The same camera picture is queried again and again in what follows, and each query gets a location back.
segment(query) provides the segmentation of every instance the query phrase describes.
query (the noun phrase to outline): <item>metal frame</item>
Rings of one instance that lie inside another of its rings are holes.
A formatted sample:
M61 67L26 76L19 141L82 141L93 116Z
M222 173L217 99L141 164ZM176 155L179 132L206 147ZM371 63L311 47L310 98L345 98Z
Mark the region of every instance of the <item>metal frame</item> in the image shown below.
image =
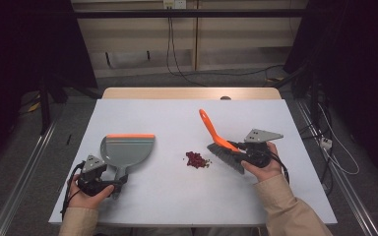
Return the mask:
M302 100L296 101L296 104L299 108L299 111L301 112L303 119L305 120L306 124L309 126L309 129L313 136L318 135L318 128L316 128L313 123L312 119L310 117L311 111L309 110L306 103ZM315 138L316 145L319 146L319 142L317 138ZM324 158L326 161L328 161L329 154L324 148L321 148L321 151L324 154ZM335 161L337 161L336 157L334 155L331 156L331 158ZM346 198L346 201L348 202L352 212L354 213L354 216L357 220L357 222L360 224L360 227L362 231L364 232L364 235L366 236L378 236L378 229L376 228L376 225L374 223L374 220L372 219L368 209L364 205L363 201L358 196L357 192L355 191L354 187L349 182L347 176L337 168L337 166L333 163L333 161L330 161L329 168L331 168L334 178L336 179L337 183L340 186L340 189L343 192L343 195Z
M26 167L23 170L23 173L18 179L17 184L14 186L14 189L11 191L8 200L2 207L0 211L0 235L5 235L7 233L12 219L17 212L18 206L23 199L24 193L27 190L27 186L30 183L36 168L38 167L39 161L44 154L48 143L50 142L56 123L60 118L62 111L63 106L60 107L60 110L57 112L53 122L49 124L47 131L38 138L37 144L35 145L35 148L26 164Z
M320 16L326 10L258 9L258 10L109 10L75 12L20 11L19 14L35 17L103 19L103 18L301 18Z

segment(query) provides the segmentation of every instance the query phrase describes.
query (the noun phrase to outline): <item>person's hand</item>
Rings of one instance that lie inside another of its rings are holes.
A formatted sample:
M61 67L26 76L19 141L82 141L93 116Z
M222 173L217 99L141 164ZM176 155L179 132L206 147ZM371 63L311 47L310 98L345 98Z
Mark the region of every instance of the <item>person's hand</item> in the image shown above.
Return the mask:
M267 146L273 154L278 155L278 150L276 149L275 144L267 142ZM256 176L259 182L265 181L274 176L282 174L281 166L278 164L277 161L273 159L270 161L269 165L264 168L259 168L255 165L248 163L245 160L241 161L241 165L244 167L244 169L248 170L250 173Z
M113 185L109 185L104 188L100 193L91 197L84 192L80 191L76 181L79 179L79 174L73 176L72 184L70 185L70 192L69 198L73 196L70 200L69 207L84 207L84 208L92 208L97 209L99 207L100 202L102 202L106 197L108 197L112 191L114 190Z

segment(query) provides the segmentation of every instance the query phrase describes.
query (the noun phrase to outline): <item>orange dustpan handle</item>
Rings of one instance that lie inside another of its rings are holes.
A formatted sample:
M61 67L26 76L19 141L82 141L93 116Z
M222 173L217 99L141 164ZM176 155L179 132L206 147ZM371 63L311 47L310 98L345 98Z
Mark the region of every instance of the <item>orange dustpan handle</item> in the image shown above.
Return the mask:
M211 122L210 118L203 109L199 109L199 114L201 115L202 121L204 122L205 126L207 127L208 131L210 132L211 136L213 137L214 142L221 147L230 148L233 151L240 151L237 147L234 147L225 139L221 138L216 130L214 129L213 123Z

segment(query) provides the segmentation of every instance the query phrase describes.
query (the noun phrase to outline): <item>person's left hand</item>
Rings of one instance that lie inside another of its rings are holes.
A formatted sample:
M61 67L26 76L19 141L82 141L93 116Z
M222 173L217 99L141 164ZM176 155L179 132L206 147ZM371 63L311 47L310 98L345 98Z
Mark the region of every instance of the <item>person's left hand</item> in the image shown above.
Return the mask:
M108 197L112 191L114 190L113 185L109 185L106 188L104 188L100 193L97 195L91 197L84 192L82 192L78 185L76 184L76 181L79 179L79 174L76 174L73 176L72 184L70 185L70 193L69 198L73 196L75 193L79 191L71 200L69 203L69 207L84 207L84 208L92 208L97 209L99 207L100 202L102 202L106 197Z

